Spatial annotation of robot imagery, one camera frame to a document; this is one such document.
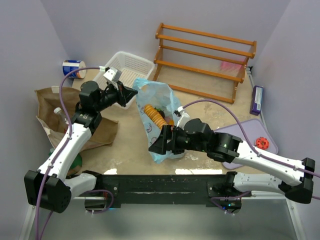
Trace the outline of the brown paper grocery bag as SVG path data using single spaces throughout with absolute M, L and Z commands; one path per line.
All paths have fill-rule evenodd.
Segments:
M 62 89 L 63 103 L 70 116 L 75 113 L 76 103 L 79 99 L 79 90 L 72 87 Z M 61 122 L 61 117 L 54 113 L 55 108 L 61 108 L 59 87 L 52 86 L 35 91 L 38 101 L 37 120 L 44 129 L 51 145 L 56 148 L 66 133 L 66 126 Z M 102 118 L 93 136 L 82 147 L 82 151 L 104 145 L 112 144 L 118 132 L 118 122 Z

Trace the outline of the light blue plastic bag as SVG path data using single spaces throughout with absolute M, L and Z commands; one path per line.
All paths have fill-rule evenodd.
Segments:
M 161 130 L 145 114 L 145 105 L 149 104 L 158 110 L 164 111 L 166 117 L 170 117 L 174 123 L 177 123 L 180 118 L 174 115 L 174 111 L 181 106 L 181 102 L 169 85 L 163 82 L 137 78 L 134 80 L 132 88 L 137 91 L 135 96 L 136 106 L 146 132 L 148 146 L 150 147 L 159 137 Z

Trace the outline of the dark round fruit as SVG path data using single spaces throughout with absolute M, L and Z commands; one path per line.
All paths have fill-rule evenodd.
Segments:
M 155 108 L 155 110 L 157 110 L 157 112 L 161 115 L 162 118 L 165 118 L 165 117 L 166 117 L 163 110 L 158 109 L 158 108 Z

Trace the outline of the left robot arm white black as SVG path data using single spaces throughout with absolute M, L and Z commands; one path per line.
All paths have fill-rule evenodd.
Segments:
M 29 204 L 37 210 L 62 213 L 71 199 L 95 189 L 97 173 L 88 171 L 68 179 L 69 168 L 101 123 L 101 111 L 115 103 L 124 107 L 137 93 L 121 81 L 109 83 L 105 89 L 95 81 L 81 85 L 79 102 L 63 139 L 38 170 L 29 170 L 24 176 Z

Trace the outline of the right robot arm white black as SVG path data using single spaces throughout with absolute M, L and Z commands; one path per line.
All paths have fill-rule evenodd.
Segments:
M 240 193 L 274 192 L 301 204 L 309 204 L 313 198 L 313 159 L 296 160 L 259 150 L 237 136 L 213 131 L 198 118 L 189 120 L 184 127 L 164 125 L 148 149 L 159 155 L 167 152 L 176 155 L 185 150 L 203 152 L 216 162 L 236 163 L 261 171 L 262 174 L 233 175 L 232 188 Z

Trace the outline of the clear water bottle green label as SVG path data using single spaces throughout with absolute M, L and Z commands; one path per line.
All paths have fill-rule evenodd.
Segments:
M 53 112 L 59 118 L 59 125 L 63 128 L 64 132 L 66 132 L 69 128 L 69 121 L 65 112 L 60 107 L 56 107 Z

